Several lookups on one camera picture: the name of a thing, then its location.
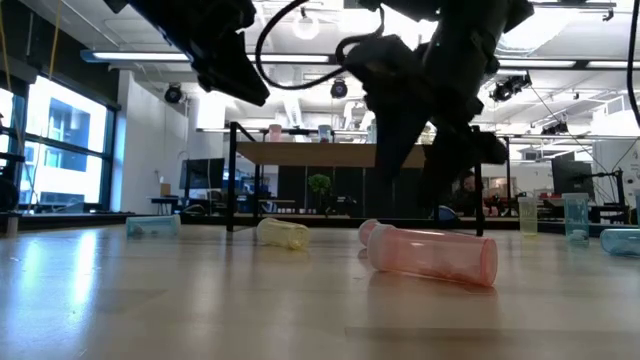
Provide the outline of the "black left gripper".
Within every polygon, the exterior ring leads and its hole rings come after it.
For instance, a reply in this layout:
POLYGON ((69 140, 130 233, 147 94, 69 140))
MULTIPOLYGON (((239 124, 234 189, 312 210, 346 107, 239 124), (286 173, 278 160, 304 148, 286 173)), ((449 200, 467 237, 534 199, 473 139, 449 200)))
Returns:
POLYGON ((253 25, 249 0, 129 0, 128 5, 191 60, 205 92, 263 106, 269 90, 245 54, 240 33, 253 25))

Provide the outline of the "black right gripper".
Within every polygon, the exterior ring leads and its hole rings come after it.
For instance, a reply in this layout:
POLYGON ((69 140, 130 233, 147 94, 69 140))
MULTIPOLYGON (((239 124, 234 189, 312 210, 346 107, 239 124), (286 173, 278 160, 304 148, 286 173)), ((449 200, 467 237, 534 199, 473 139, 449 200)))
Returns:
POLYGON ((376 115, 375 168, 394 179, 427 123, 436 137, 425 151, 419 182, 419 204, 427 209, 475 206, 478 163, 503 164, 507 149, 496 135, 474 131, 471 120, 483 110, 478 79, 456 72, 451 81, 436 77, 453 68, 456 57, 426 65, 427 44, 409 49, 397 36, 369 38, 355 46, 343 66, 362 82, 365 102, 376 115))

